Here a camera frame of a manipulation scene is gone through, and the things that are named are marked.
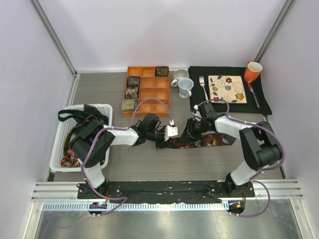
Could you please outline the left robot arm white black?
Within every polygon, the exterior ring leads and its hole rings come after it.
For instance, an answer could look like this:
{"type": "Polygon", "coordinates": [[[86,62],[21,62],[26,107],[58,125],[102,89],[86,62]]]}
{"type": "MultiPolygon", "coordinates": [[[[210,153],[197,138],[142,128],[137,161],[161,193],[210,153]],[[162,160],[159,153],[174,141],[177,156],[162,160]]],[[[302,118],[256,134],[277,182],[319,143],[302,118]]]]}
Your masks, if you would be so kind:
{"type": "Polygon", "coordinates": [[[69,147],[79,161],[89,193],[100,199],[106,193],[106,179],[100,163],[106,159],[110,146],[137,146],[147,140],[168,143],[177,135],[178,128],[173,120],[169,125],[162,126],[159,117],[151,113],[127,128],[107,126],[92,119],[72,134],[69,147]]]}

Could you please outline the dark red patterned tie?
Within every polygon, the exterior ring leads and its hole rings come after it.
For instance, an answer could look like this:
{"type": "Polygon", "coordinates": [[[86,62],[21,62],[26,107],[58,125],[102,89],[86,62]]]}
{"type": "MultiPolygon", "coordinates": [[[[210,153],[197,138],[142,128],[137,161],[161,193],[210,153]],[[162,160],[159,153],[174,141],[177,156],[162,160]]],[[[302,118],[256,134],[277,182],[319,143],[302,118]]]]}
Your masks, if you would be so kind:
{"type": "Polygon", "coordinates": [[[236,141],[236,138],[224,133],[207,133],[198,137],[191,135],[183,135],[177,138],[171,138],[167,148],[183,149],[183,148],[200,148],[211,146],[229,146],[236,141]]]}

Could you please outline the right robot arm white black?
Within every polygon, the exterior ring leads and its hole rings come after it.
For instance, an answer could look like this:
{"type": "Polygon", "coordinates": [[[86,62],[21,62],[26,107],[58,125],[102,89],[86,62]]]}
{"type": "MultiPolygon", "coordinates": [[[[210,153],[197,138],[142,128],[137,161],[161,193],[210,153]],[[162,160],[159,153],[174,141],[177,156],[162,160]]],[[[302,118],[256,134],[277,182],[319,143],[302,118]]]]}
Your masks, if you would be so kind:
{"type": "Polygon", "coordinates": [[[183,143],[199,142],[209,131],[241,142],[244,161],[225,179],[225,191],[229,196],[238,196],[263,170],[272,170],[271,165],[284,161],[285,150],[268,122],[252,123],[232,118],[228,113],[218,114],[210,101],[194,105],[194,110],[200,117],[187,120],[181,136],[183,143]]]}

